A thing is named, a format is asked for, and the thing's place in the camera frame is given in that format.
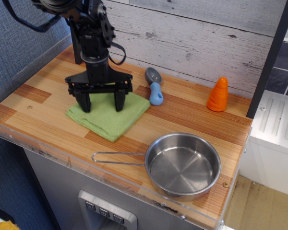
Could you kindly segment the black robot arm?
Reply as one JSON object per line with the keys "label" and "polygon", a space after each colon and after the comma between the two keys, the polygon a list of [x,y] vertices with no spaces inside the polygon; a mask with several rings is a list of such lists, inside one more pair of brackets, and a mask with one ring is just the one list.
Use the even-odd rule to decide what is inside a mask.
{"label": "black robot arm", "polygon": [[90,94],[113,93],[116,110],[124,107],[125,96],[132,92],[132,75],[113,70],[108,49],[122,46],[112,40],[115,28],[110,24],[106,7],[100,0],[35,0],[40,10],[61,16],[70,24],[75,60],[84,62],[86,71],[67,77],[69,94],[81,109],[91,110]]}

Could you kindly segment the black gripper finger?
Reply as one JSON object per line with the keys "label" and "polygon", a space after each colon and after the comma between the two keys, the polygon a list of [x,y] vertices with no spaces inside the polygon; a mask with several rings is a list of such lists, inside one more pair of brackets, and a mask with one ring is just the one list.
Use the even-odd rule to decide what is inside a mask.
{"label": "black gripper finger", "polygon": [[121,111],[124,108],[125,95],[126,93],[124,90],[118,90],[114,92],[115,106],[117,112]]}
{"label": "black gripper finger", "polygon": [[75,92],[75,98],[80,108],[89,113],[91,110],[91,101],[88,93]]}

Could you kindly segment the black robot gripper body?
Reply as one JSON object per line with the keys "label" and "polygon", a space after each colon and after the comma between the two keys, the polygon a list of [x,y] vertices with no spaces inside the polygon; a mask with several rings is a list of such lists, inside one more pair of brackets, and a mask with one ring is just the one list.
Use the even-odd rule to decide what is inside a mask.
{"label": "black robot gripper body", "polygon": [[132,75],[112,69],[108,60],[86,63],[86,71],[65,79],[69,94],[132,92]]}

